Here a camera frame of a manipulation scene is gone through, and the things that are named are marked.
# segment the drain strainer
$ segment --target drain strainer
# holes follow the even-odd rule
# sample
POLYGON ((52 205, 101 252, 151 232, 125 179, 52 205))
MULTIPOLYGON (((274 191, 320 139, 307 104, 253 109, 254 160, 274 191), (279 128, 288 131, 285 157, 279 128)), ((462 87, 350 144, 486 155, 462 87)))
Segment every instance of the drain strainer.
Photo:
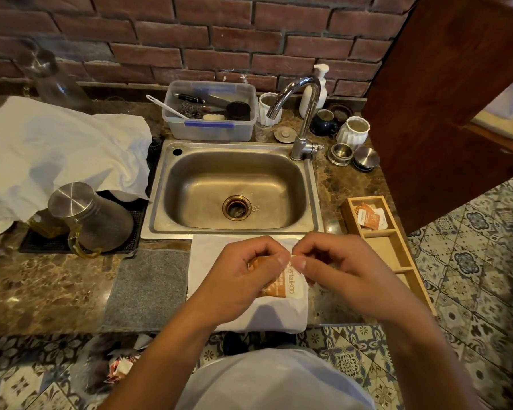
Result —
POLYGON ((251 203, 243 196, 230 196, 223 204, 223 213, 230 220, 245 220, 251 214, 251 203))

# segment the stainless steel sink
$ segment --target stainless steel sink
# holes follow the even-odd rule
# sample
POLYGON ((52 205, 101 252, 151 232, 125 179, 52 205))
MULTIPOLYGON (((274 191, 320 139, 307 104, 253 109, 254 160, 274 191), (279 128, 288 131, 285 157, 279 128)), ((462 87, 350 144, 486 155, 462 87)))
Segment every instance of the stainless steel sink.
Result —
POLYGON ((141 237, 322 231, 312 161, 292 161, 291 147, 165 142, 141 237))

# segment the sink faucet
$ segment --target sink faucet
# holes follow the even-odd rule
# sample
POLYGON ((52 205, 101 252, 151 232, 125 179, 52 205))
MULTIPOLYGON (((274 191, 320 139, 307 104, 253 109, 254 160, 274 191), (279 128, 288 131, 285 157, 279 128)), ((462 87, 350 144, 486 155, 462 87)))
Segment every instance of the sink faucet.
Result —
POLYGON ((291 151, 290 158, 294 161, 300 161, 304 155, 314 154, 317 151, 321 151, 324 147, 323 144, 308 141, 308 126, 314 116, 313 113, 315 111, 315 106, 317 105, 317 100, 321 93, 321 83, 319 79, 315 76, 304 76, 299 80, 289 83, 285 89, 277 95, 276 102, 270 106, 270 109, 268 109, 268 113, 266 114, 268 118, 275 119, 287 98, 306 85, 310 85, 312 87, 312 95, 310 96, 310 102, 308 103, 308 109, 306 110, 306 116, 302 122, 300 132, 293 143, 293 150, 291 151))

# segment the gray mat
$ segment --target gray mat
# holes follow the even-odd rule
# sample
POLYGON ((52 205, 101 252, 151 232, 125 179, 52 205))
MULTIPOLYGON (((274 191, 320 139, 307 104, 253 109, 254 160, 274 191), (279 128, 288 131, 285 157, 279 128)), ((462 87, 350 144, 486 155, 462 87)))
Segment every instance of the gray mat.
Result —
POLYGON ((189 260, 189 252, 147 249, 123 259, 101 331, 161 330, 186 300, 189 260))

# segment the orange packet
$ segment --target orange packet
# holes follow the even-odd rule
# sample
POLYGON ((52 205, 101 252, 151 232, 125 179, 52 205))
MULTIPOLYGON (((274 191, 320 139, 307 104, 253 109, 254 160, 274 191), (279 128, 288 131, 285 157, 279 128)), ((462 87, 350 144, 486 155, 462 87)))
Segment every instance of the orange packet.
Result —
MULTIPOLYGON (((247 269, 252 271, 269 256, 257 256, 247 265, 247 269)), ((302 297, 302 275, 298 273, 290 262, 282 270, 276 280, 269 282, 261 291, 258 297, 274 296, 277 298, 300 298, 302 297)))
POLYGON ((371 230, 378 230, 380 226, 380 215, 366 203, 361 203, 355 209, 356 220, 361 226, 369 227, 371 230))

